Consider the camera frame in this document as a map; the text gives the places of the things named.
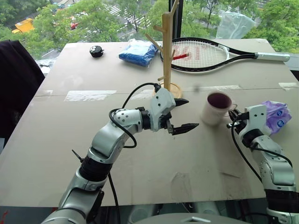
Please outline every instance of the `glass pane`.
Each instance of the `glass pane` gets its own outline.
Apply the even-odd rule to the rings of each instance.
[[[298,0],[185,0],[181,36],[264,38],[279,52],[299,53]]]
[[[0,0],[0,41],[20,40],[35,59],[56,57],[69,42],[162,39],[168,0]]]

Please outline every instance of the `cardboard surface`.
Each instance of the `cardboard surface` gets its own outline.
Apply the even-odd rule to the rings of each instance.
[[[265,39],[216,41],[244,51],[274,52]],[[100,45],[105,50],[102,57],[91,57],[89,49],[93,45]],[[127,45],[127,42],[67,44],[36,95],[66,95],[68,91],[75,90],[117,90],[117,93],[130,93],[142,83],[157,82],[163,76],[159,52],[149,67],[144,68],[118,58],[118,54]],[[186,91],[194,86],[280,88],[278,83],[297,80],[283,62],[246,59],[208,72],[183,73],[172,70],[171,82],[177,83]]]
[[[127,108],[148,108],[151,95],[143,92]],[[273,139],[292,159],[298,183],[299,88],[225,92],[241,111],[265,100],[288,104],[292,119]],[[176,136],[166,130],[146,130],[135,135],[137,148],[122,150],[111,170],[120,205],[264,196],[261,183],[231,140],[225,125],[229,117],[214,128],[200,120],[208,93],[184,92],[190,103],[172,111],[174,126],[200,123],[194,130]],[[95,101],[34,97],[0,156],[0,205],[56,207],[80,165],[71,150],[84,157],[96,132],[108,122],[108,112],[120,107],[127,96],[115,93]],[[251,152],[242,149],[257,168]],[[114,205],[109,183],[104,192],[102,205]]]

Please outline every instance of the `racket strings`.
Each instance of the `racket strings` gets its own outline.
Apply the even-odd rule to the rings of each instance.
[[[172,64],[188,68],[204,68],[226,61],[228,52],[205,42],[179,41],[172,43],[175,56],[189,53],[188,57],[172,61]]]

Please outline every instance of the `clear plastic bag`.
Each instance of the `clear plastic bag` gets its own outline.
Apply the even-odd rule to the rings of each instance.
[[[256,25],[249,17],[240,13],[225,12],[217,29],[217,39],[241,39]]]
[[[127,62],[147,67],[154,58],[158,49],[149,41],[129,40],[129,45],[120,54],[119,58]]]

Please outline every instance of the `yellow vehicle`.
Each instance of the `yellow vehicle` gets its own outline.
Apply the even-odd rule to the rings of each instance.
[[[14,29],[12,31],[13,34],[28,32],[28,31],[34,29],[33,19],[31,19],[31,18],[25,19],[25,20],[15,24],[15,27],[17,29]]]

